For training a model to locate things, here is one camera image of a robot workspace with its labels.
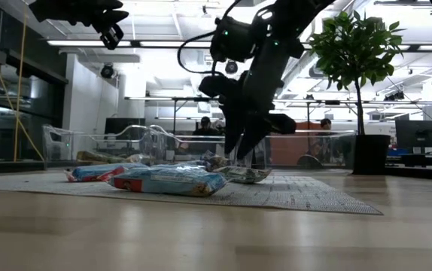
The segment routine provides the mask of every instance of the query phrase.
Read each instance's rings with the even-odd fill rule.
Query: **ceiling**
[[[33,1],[0,0],[0,7],[12,16],[22,19],[25,6]],[[123,9],[130,12],[130,16],[121,21],[119,25],[125,32],[124,39],[182,41],[213,30],[214,19],[221,17],[231,2],[231,0],[126,0],[123,1]],[[243,1],[243,6],[234,8],[230,16],[249,23],[258,9],[271,3],[272,0]],[[202,12],[203,5],[207,6],[207,14]],[[402,32],[403,43],[405,44],[432,43],[431,6],[382,6],[375,5],[373,0],[336,0],[333,5],[315,18],[315,22],[321,23],[321,18],[335,16],[343,9],[366,12],[368,17],[382,17],[386,23],[400,21],[400,27],[406,29]],[[29,27],[47,39],[99,39],[99,35],[92,28],[86,28],[81,24],[71,26],[66,22],[59,21],[39,23],[32,16],[31,11],[28,9],[27,11],[29,12]],[[305,36],[302,37],[303,40],[306,40],[311,34],[309,30],[311,27],[302,34]],[[182,90],[188,90],[187,96],[192,95],[201,80],[199,75],[187,73],[178,66],[176,50],[141,48],[121,48],[113,51],[99,48],[65,48],[63,50],[68,53],[79,54],[80,60],[92,67],[94,71],[98,71],[104,62],[109,62],[108,60],[114,62],[114,66],[120,73],[127,75],[130,75],[131,70],[138,66],[144,70],[148,91],[161,96],[176,96],[172,93],[181,95]],[[207,55],[207,50],[185,50],[182,59],[188,68],[202,71],[209,68],[205,62]],[[308,93],[314,95],[316,99],[354,98],[348,92],[338,92],[336,86],[327,90],[327,81],[324,78],[310,78],[309,68],[314,65],[315,60],[311,59],[306,64],[297,59],[292,59],[289,62],[286,73],[291,77],[287,78],[286,87],[279,96],[280,98],[291,95],[292,99],[302,99]],[[237,78],[242,71],[249,68],[250,64],[251,61],[239,63],[239,72],[233,77]],[[366,85],[362,89],[365,98],[383,99],[385,93],[392,90],[391,87],[394,86],[394,83],[405,86],[409,93],[418,93],[421,91],[422,81],[432,77],[432,53],[405,53],[403,57],[396,56],[392,64],[396,68],[395,76],[379,82],[375,86]],[[295,69],[298,69],[299,72],[290,73]],[[223,63],[218,64],[218,70],[224,70]]]

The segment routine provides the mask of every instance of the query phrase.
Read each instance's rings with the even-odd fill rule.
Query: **black wire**
[[[399,91],[401,91],[402,93],[403,93],[403,95],[407,98],[407,99],[409,99],[410,101],[412,101],[389,77],[387,77],[387,79],[394,85],[394,87],[396,87],[397,88],[397,90],[399,90]],[[432,120],[432,117],[429,115],[429,114],[427,114],[427,112],[425,112],[424,111],[424,109],[423,108],[421,108],[420,106],[418,106],[417,104],[413,104],[414,106],[416,106],[416,108],[418,108],[418,109],[420,109],[420,111],[423,113],[423,114],[425,114],[427,117],[429,117],[431,120]]]
[[[228,16],[228,13],[237,5],[240,3],[241,0],[235,0],[224,12],[224,15],[221,19],[224,19],[225,17]],[[209,36],[212,36],[216,33],[216,30],[206,33],[206,34],[202,34],[202,35],[198,35],[196,37],[190,38],[187,41],[185,41],[183,44],[181,44],[181,46],[178,48],[178,64],[180,65],[181,68],[183,68],[186,72],[190,72],[190,73],[195,73],[195,74],[200,74],[200,75],[207,75],[207,74],[211,74],[211,75],[223,75],[224,74],[222,72],[216,72],[216,64],[218,63],[217,61],[213,62],[213,66],[211,68],[211,71],[203,71],[203,72],[198,72],[198,71],[191,71],[188,68],[186,68],[183,64],[183,62],[181,61],[181,52],[184,49],[184,46],[186,46],[186,44],[193,42],[193,41],[197,41],[201,38],[207,38]]]

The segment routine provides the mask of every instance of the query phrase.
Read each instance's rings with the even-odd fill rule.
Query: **gray mat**
[[[270,207],[277,209],[382,215],[347,193],[311,177],[272,174],[259,184],[234,184],[207,198],[132,193],[102,182],[68,183],[59,173],[0,177],[0,190],[56,193],[75,196],[103,196],[221,206]]]

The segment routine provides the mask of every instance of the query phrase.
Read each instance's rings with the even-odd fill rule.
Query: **window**
[[[51,124],[52,120],[43,117],[37,117],[30,114],[20,113],[20,121],[26,128],[37,149],[43,152],[43,132],[42,125]],[[14,158],[14,140],[15,140],[16,118],[15,112],[0,107],[0,158],[11,160]],[[30,144],[22,128],[19,126],[18,140],[18,158],[24,160],[40,160],[37,152]]]
[[[2,66],[1,73],[8,90],[9,99],[14,108],[18,100],[19,109],[22,111],[49,117],[56,115],[54,105],[59,101],[59,96],[63,97],[63,90],[57,91],[58,89],[56,86],[40,78],[31,76],[29,78],[22,78],[20,94],[17,96],[19,89],[19,75],[17,74],[17,69],[9,65],[4,65]],[[10,107],[2,86],[0,86],[0,105]]]

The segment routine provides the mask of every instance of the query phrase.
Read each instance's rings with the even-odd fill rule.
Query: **desk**
[[[403,164],[406,167],[432,166],[432,154],[402,154],[399,157],[387,157],[387,163]]]

